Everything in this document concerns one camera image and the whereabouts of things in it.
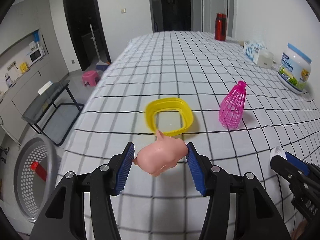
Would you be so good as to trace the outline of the person's hand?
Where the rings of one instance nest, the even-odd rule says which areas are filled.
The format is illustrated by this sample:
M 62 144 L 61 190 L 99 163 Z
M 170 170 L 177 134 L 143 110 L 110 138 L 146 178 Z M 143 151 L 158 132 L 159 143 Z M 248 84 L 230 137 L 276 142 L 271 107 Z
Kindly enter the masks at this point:
M 307 226 L 308 226 L 307 220 L 301 221 L 297 226 L 297 228 L 293 230 L 293 232 L 291 233 L 291 239 L 297 240 L 303 234 Z

